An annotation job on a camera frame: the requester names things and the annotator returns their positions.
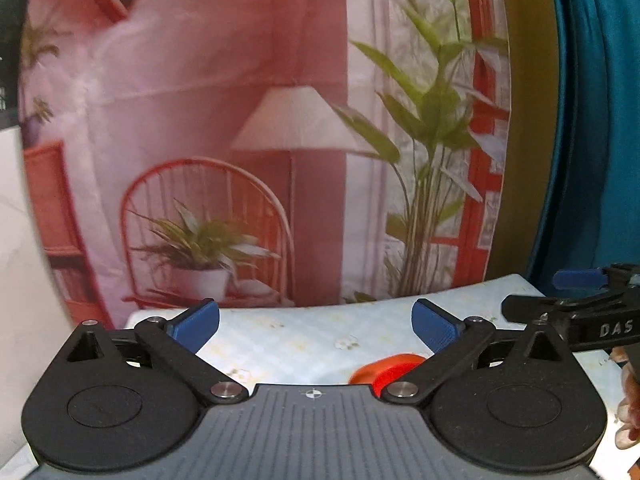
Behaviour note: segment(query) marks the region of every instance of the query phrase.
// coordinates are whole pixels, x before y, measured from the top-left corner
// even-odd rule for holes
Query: blue gripper pad
[[[219,326],[218,304],[210,300],[195,312],[189,309],[170,320],[167,333],[187,350],[196,353],[213,337]]]
[[[609,279],[601,269],[558,270],[551,279],[558,290],[598,290],[609,283]]]
[[[453,343],[465,329],[465,323],[429,300],[420,299],[411,310],[415,335],[437,353]]]

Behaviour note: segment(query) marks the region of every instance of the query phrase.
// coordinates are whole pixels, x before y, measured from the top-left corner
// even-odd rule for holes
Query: printed backdrop
[[[30,0],[21,59],[27,180],[76,320],[484,277],[502,0]]]

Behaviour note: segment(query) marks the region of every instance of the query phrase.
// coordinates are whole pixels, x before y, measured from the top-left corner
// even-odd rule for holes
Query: lamp
[[[357,137],[311,86],[271,88],[246,120],[231,149],[244,152],[289,152],[289,224],[294,229],[296,150],[331,150],[370,153],[370,146]]]

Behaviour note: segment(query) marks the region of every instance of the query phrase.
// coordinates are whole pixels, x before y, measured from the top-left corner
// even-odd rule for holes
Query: pink wall
[[[60,58],[44,60],[30,88],[56,114],[44,136],[65,140],[80,229],[122,324],[133,309],[120,301],[129,294],[118,224],[124,190],[154,164],[205,155],[242,160],[287,207],[289,157],[228,146],[272,84],[310,84],[332,102],[346,100],[345,0],[137,0],[110,27],[91,1],[68,0],[60,12],[76,35],[59,41]],[[296,156],[298,304],[335,303],[344,156]]]
[[[347,102],[346,0],[275,0],[275,70],[285,85],[314,86],[328,102]],[[296,157],[296,304],[335,304],[342,281],[343,153]]]

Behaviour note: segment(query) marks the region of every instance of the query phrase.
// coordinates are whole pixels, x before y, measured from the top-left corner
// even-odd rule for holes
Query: metal screw
[[[399,381],[397,383],[391,383],[386,387],[389,395],[399,397],[401,399],[405,397],[413,397],[418,393],[418,386],[406,381]]]
[[[542,316],[540,316],[538,319],[534,319],[532,321],[532,323],[534,325],[546,325],[546,322],[549,321],[549,314],[547,312],[545,312]]]
[[[211,387],[211,393],[220,399],[233,399],[242,393],[242,385],[233,381],[222,381]]]
[[[166,319],[164,317],[161,317],[161,316],[151,316],[151,317],[147,317],[145,319],[145,321],[149,321],[151,323],[161,324],[161,323],[164,323],[166,321]]]

